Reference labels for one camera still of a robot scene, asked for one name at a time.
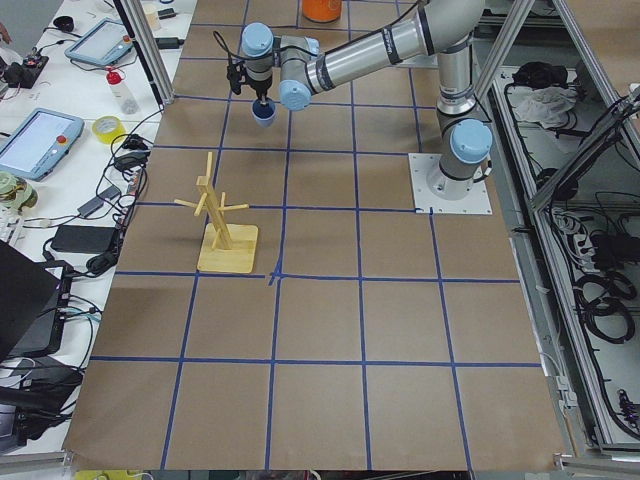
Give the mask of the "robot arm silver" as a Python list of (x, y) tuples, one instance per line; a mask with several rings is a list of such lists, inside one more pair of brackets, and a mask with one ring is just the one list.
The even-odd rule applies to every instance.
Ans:
[(479, 117), (472, 72), (472, 36), (484, 9), (482, 1), (417, 1), (391, 23), (332, 49), (254, 22), (241, 32), (239, 53), (228, 53), (226, 78), (234, 94), (243, 87), (255, 92), (252, 114), (268, 126), (278, 104), (302, 111), (321, 93), (368, 78), (396, 82), (417, 59), (433, 59), (441, 152), (414, 184), (440, 200), (460, 201), (491, 172), (493, 135)]

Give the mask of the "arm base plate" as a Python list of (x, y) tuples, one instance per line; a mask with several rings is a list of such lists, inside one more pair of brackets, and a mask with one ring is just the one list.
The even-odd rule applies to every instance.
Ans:
[(409, 171), (414, 210), (420, 214), (491, 215), (486, 182), (478, 167), (467, 180), (452, 180), (440, 169), (440, 154), (410, 153)]

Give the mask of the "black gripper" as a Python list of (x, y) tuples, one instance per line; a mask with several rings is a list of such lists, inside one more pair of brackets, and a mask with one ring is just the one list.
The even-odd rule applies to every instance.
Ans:
[(255, 62), (229, 61), (227, 80), (233, 94), (240, 95), (242, 87), (249, 86), (256, 93), (256, 98), (261, 100), (262, 107), (269, 107), (268, 90), (273, 83), (271, 67), (259, 67)]

